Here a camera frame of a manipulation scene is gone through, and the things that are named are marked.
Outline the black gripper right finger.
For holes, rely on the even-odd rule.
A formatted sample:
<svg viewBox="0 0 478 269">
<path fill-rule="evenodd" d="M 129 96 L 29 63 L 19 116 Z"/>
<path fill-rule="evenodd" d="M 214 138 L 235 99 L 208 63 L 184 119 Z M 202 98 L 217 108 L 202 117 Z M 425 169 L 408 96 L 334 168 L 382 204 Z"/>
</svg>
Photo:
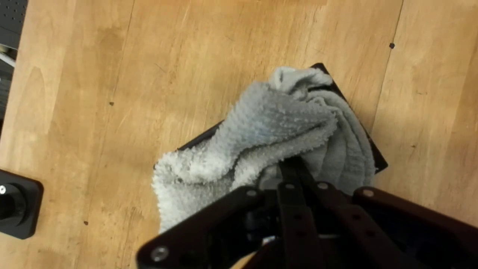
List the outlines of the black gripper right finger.
<svg viewBox="0 0 478 269">
<path fill-rule="evenodd" d="M 352 196 L 299 168 L 319 238 L 356 269 L 478 269 L 478 229 L 374 187 Z"/>
</svg>

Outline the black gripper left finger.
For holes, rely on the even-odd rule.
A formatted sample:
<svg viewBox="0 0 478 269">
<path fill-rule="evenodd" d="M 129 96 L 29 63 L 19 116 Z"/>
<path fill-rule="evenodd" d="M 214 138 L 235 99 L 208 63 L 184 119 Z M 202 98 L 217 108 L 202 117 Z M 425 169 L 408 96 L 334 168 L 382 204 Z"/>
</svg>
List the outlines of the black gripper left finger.
<svg viewBox="0 0 478 269">
<path fill-rule="evenodd" d="M 319 240 L 307 205 L 311 175 L 301 159 L 280 165 L 276 190 L 240 187 L 143 246 L 138 269 L 229 269 L 256 253 L 250 269 L 316 269 Z"/>
</svg>

